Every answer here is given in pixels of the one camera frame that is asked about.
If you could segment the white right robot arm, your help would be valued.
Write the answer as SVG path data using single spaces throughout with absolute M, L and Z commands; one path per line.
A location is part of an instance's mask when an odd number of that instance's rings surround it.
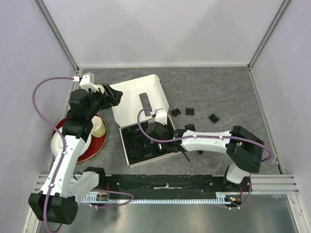
M 161 85 L 133 84 L 131 81 L 112 85 L 122 92 L 118 106 L 113 107 L 115 122 L 124 129 L 137 126 L 139 134 L 171 153 L 211 151 L 227 154 L 232 160 L 223 178 L 223 187 L 234 191 L 251 173 L 259 173 L 264 142 L 243 127 L 230 131 L 203 133 L 169 127 L 168 101 Z

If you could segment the black silver hair clipper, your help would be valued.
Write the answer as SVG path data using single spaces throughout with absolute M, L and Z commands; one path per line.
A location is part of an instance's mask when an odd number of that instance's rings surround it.
M 157 153 L 164 153 L 165 152 L 162 145 L 159 143 L 156 144 L 156 151 L 157 151 Z

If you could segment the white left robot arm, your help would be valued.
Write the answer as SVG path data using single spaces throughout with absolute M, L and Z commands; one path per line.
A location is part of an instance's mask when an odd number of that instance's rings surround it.
M 70 94 L 70 109 L 61 132 L 64 140 L 46 182 L 28 199 L 36 217 L 44 223 L 71 224 L 84 197 L 92 189 L 101 191 L 106 187 L 105 171 L 99 167 L 87 167 L 78 181 L 70 183 L 77 160 L 91 135 L 91 120 L 100 110 L 119 105 L 123 96 L 121 91 L 108 85 L 102 88 L 103 92 L 77 89 Z

